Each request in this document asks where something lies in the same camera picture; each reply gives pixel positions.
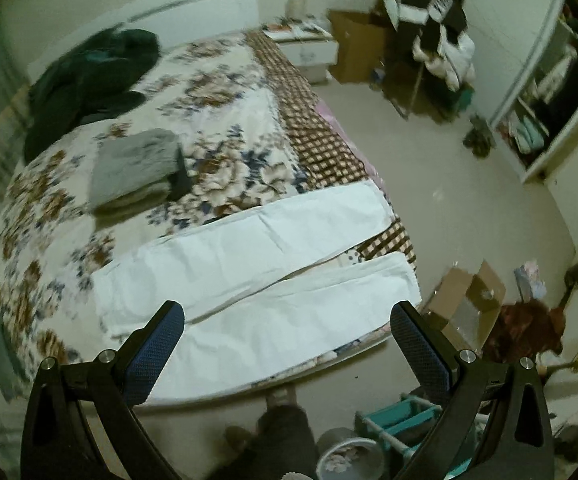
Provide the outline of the folded grey clothes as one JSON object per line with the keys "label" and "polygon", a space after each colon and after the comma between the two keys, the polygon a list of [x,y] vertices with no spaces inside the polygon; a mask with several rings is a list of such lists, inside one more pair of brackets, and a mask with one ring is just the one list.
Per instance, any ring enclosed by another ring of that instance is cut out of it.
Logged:
{"label": "folded grey clothes", "polygon": [[150,129],[99,148],[88,208],[99,219],[118,220],[176,202],[192,188],[178,136],[170,130]]}

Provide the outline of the chair piled with clothes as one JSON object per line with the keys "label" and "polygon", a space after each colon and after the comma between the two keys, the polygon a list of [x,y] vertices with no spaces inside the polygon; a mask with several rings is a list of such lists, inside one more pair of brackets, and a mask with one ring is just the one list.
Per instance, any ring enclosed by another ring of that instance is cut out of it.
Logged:
{"label": "chair piled with clothes", "polygon": [[420,90],[449,118],[463,112],[474,95],[475,43],[460,0],[375,0],[371,21],[387,30],[381,60],[383,83],[396,85],[396,70],[409,67],[415,82],[406,104],[390,99],[408,118]]}

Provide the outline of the brown cardboard box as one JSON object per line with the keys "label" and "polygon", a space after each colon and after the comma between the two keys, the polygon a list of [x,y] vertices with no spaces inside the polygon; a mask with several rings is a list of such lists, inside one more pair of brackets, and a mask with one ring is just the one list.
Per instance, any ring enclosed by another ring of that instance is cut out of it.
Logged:
{"label": "brown cardboard box", "polygon": [[340,84],[368,82],[385,55],[389,29],[369,13],[329,10],[327,18],[338,43],[337,62],[331,66],[333,78]]}

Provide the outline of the white nightstand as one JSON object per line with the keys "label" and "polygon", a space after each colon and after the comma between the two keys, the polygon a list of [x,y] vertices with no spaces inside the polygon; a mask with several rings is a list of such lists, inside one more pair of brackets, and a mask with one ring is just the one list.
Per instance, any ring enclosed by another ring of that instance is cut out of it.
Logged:
{"label": "white nightstand", "polygon": [[339,44],[328,30],[314,22],[280,21],[262,26],[285,57],[310,84],[327,84],[329,68],[338,58]]}

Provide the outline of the dark green jacket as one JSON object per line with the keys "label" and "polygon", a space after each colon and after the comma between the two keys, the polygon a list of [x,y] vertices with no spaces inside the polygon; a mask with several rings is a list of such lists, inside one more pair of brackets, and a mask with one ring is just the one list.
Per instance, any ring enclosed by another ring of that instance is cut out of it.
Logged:
{"label": "dark green jacket", "polygon": [[28,93],[28,164],[80,125],[116,118],[146,101],[133,89],[160,58],[153,32],[112,27],[50,64]]}

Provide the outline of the white pants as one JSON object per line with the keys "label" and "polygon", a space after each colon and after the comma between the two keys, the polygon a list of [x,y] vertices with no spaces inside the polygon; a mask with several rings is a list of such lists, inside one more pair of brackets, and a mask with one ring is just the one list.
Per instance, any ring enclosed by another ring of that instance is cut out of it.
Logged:
{"label": "white pants", "polygon": [[152,390],[160,403],[215,398],[325,356],[419,304],[401,252],[344,254],[394,214],[374,182],[312,191],[155,240],[93,276],[105,333],[142,327],[178,302],[186,328]]}

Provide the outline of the teal plastic basket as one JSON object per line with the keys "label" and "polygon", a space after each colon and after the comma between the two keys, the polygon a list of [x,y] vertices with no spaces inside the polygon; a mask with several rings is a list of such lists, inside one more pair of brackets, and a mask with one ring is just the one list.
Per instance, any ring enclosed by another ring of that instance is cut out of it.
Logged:
{"label": "teal plastic basket", "polygon": [[[421,396],[402,394],[401,400],[371,413],[355,414],[355,430],[361,436],[376,441],[387,464],[383,479],[394,479],[418,450],[426,436],[440,420],[443,410]],[[478,414],[460,444],[460,448],[445,479],[453,479],[467,470],[479,446],[488,416]]]}

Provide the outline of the dark shoes on floor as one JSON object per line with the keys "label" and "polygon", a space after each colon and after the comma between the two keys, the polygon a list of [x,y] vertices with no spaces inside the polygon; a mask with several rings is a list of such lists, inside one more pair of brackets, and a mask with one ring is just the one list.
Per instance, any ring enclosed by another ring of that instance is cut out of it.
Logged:
{"label": "dark shoes on floor", "polygon": [[471,129],[462,139],[462,145],[479,159],[487,158],[493,148],[493,136],[487,122],[478,115],[470,117]]}

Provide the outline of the floral waste bin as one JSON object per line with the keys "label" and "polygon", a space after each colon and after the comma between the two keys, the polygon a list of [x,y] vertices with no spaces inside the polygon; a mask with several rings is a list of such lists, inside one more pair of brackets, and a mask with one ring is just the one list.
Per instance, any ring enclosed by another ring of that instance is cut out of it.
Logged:
{"label": "floral waste bin", "polygon": [[380,445],[359,437],[347,428],[333,428],[317,441],[319,480],[377,480],[385,473],[385,456]]}

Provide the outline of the dark red cloth on floor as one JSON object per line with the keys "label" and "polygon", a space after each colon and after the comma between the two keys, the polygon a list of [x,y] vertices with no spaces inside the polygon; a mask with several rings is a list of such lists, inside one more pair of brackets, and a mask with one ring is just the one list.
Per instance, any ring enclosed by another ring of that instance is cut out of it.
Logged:
{"label": "dark red cloth on floor", "polygon": [[547,308],[538,300],[518,301],[500,308],[482,353],[487,361],[508,364],[534,360],[544,352],[560,356],[566,330],[564,307]]}

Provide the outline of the floral bed blanket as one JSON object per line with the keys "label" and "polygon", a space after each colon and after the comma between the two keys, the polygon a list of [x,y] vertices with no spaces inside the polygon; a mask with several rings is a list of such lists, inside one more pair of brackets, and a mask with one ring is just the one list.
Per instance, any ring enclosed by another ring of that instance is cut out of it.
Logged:
{"label": "floral bed blanket", "polygon": [[17,168],[0,215],[0,390],[25,398],[46,356],[110,337],[94,275],[127,252],[231,214],[376,180],[268,36],[239,32],[160,56],[96,118]]}

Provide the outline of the white headboard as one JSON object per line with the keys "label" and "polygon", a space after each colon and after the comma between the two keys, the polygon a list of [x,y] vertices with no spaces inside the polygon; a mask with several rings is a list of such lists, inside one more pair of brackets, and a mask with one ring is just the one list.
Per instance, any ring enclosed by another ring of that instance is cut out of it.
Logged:
{"label": "white headboard", "polygon": [[32,82],[37,81],[57,58],[103,29],[148,30],[158,37],[163,50],[170,50],[187,42],[259,26],[257,0],[135,0],[100,15],[49,46],[27,66],[27,75]]}

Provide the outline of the brown checkered bed sheet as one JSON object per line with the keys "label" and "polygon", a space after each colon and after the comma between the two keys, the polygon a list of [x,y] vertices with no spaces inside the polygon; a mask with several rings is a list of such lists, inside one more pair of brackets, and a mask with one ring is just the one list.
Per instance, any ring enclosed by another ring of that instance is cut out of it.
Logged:
{"label": "brown checkered bed sheet", "polygon": [[245,40],[275,96],[280,125],[298,155],[306,187],[315,191],[360,180],[380,185],[357,148],[318,111],[321,99],[277,44],[258,30],[246,32]]}

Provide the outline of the open cardboard box on floor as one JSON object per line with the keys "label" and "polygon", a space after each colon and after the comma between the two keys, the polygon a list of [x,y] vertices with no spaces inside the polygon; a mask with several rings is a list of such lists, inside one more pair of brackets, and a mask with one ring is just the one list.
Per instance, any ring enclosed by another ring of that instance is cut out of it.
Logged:
{"label": "open cardboard box on floor", "polygon": [[419,312],[456,350],[482,356],[505,295],[504,283],[486,260],[476,273],[452,266]]}

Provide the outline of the white wardrobe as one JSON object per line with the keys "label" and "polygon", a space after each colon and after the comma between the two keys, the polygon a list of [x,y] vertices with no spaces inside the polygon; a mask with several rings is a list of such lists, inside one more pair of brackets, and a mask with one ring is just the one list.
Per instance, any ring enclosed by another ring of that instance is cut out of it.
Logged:
{"label": "white wardrobe", "polygon": [[521,182],[544,180],[578,139],[578,0],[464,0],[473,110]]}

